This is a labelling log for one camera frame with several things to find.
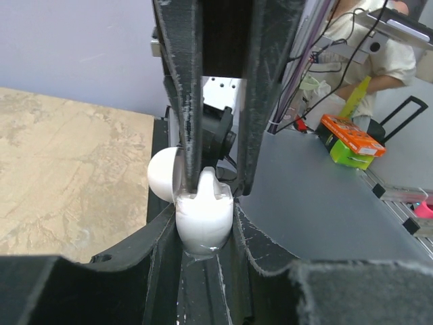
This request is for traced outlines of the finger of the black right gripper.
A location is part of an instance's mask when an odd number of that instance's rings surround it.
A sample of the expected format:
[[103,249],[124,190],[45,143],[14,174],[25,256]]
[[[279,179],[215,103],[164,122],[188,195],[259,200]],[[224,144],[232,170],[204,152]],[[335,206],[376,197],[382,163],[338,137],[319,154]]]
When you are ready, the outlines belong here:
[[154,1],[153,6],[166,66],[164,84],[178,110],[185,185],[195,192],[202,163],[202,2]]
[[237,135],[239,195],[252,191],[263,133],[304,7],[304,1],[253,2]]

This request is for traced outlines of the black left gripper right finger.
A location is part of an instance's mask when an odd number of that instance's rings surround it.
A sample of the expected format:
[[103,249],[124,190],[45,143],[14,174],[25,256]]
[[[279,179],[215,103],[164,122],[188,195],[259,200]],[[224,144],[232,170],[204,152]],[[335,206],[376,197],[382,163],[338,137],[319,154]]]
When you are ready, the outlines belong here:
[[432,269],[406,261],[305,261],[235,207],[235,324],[431,324]]

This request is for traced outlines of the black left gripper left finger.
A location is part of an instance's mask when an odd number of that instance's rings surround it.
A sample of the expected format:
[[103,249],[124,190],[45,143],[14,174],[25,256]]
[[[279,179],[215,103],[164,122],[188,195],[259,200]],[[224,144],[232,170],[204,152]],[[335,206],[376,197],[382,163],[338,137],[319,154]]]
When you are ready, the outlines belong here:
[[2,324],[174,324],[182,248],[175,208],[88,263],[1,258]]

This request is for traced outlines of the white earbud charging case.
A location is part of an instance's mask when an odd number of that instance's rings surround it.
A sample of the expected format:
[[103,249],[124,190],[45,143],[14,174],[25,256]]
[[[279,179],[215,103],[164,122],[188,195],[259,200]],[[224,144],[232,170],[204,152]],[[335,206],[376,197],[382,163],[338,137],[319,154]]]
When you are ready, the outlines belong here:
[[175,206],[175,223],[187,254],[204,259],[216,254],[227,242],[233,225],[233,195],[229,185],[217,179],[216,200],[197,199],[189,192],[183,170],[184,150],[169,147],[157,152],[147,167],[152,192]]

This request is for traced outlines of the white earbud one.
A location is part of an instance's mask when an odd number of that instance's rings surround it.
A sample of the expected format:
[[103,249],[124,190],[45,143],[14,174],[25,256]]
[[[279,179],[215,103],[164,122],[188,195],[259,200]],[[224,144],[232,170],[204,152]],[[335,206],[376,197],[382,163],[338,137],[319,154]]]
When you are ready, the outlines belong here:
[[213,167],[205,167],[200,173],[198,182],[197,199],[216,200],[215,197],[215,170]]

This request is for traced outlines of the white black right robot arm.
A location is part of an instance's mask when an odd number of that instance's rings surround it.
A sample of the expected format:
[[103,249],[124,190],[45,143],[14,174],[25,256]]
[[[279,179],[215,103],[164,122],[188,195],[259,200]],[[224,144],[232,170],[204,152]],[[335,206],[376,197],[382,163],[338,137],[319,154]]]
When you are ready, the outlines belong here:
[[[275,107],[304,1],[155,1],[164,86],[179,122],[188,190],[237,146],[237,192],[252,191],[261,141]],[[237,132],[230,107],[204,101],[204,77],[242,80]]]

